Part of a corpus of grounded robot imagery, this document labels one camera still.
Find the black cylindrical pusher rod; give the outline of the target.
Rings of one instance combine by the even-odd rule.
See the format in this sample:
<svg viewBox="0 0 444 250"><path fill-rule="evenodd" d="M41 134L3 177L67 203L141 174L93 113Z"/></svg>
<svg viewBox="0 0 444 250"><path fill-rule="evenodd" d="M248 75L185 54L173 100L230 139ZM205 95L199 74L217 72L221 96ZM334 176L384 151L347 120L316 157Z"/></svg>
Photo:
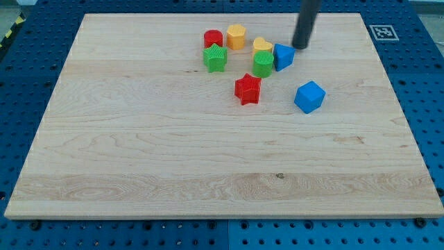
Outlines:
<svg viewBox="0 0 444 250"><path fill-rule="evenodd" d="M306 49L309 45L317 14L321 9L322 0L302 0L296 28L293 34L292 46L296 49Z"/></svg>

